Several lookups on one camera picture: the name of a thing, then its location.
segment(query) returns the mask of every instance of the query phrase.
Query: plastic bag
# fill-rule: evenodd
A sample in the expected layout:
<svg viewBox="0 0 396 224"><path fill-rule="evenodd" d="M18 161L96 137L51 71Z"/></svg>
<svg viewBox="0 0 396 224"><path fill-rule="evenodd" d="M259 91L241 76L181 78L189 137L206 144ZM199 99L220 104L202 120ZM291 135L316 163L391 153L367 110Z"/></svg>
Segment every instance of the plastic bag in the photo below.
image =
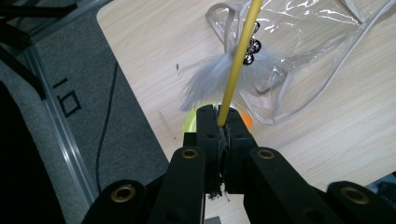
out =
<svg viewBox="0 0 396 224"><path fill-rule="evenodd" d="M242 98L234 97L236 107L248 108L255 119L271 125L295 115L326 89L348 54L394 2L264 1L257 19L261 28L254 35L262 50L241 71L236 90ZM249 4L219 3L207 11L225 53L193 65L202 68L186 87L183 109L219 102Z"/></svg>

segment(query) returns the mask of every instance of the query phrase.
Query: metal screw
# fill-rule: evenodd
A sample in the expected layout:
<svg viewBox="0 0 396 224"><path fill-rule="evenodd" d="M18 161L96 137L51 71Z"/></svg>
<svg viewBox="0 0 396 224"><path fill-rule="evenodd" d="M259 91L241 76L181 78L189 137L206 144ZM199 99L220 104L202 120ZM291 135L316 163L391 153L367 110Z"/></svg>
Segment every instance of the metal screw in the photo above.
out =
<svg viewBox="0 0 396 224"><path fill-rule="evenodd" d="M197 150L195 150L195 149L184 149L182 152L181 152L181 156L184 158L184 159L194 159L195 157L197 157L198 156L198 151Z"/></svg>
<svg viewBox="0 0 396 224"><path fill-rule="evenodd" d="M132 185L124 185L115 189L111 193L111 200L115 203L126 203L136 194L136 190Z"/></svg>

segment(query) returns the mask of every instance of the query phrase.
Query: gray floor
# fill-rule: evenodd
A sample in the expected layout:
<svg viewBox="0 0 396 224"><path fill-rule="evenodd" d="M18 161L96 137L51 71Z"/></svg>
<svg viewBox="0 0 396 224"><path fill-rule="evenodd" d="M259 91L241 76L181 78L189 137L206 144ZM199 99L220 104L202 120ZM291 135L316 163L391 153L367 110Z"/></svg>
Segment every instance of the gray floor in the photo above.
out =
<svg viewBox="0 0 396 224"><path fill-rule="evenodd" d="M70 2L74 1L41 1L39 4L56 7ZM60 99L58 103L64 105L67 123L92 183L96 178L96 153L105 125L116 64L96 21L99 8L83 13L35 43L52 92ZM42 19L28 22L18 21L18 25L29 31ZM24 62L22 52L11 51ZM102 188L120 179L134 179L147 184L163 174L168 164L124 75L120 69L118 71L99 166ZM46 165L66 222L80 223L88 207L69 173L45 104L29 84L1 62L0 80L20 107Z"/></svg>

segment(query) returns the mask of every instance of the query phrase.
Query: yellow object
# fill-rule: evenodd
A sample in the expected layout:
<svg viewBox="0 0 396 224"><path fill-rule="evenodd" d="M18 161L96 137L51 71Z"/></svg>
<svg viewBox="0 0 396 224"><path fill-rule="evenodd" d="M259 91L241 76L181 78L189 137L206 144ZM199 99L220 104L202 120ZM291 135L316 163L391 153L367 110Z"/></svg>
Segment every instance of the yellow object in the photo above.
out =
<svg viewBox="0 0 396 224"><path fill-rule="evenodd" d="M227 119L228 110L230 108L231 100L233 99L233 91L238 81L239 73L247 53L248 43L253 34L254 24L259 15L262 6L262 0L252 0L250 9L247 13L247 18L242 29L241 38L239 39L238 46L236 47L235 55L233 56L233 65L228 78L227 87L224 92L224 97L221 103L219 112L218 125L223 127Z"/></svg>

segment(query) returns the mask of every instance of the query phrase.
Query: light wood surface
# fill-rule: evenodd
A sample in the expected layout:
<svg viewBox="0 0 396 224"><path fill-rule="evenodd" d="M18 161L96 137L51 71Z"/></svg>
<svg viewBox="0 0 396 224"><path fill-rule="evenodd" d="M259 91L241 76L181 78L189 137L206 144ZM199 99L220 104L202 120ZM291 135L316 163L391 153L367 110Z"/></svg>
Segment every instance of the light wood surface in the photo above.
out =
<svg viewBox="0 0 396 224"><path fill-rule="evenodd" d="M205 13L217 1L116 0L99 24L168 159L182 146L186 113L178 109L189 80L182 69L221 54ZM362 40L329 88L276 126L255 122L260 146L279 150L311 185L367 185L396 171L396 16ZM206 201L206 217L248 223L242 197Z"/></svg>

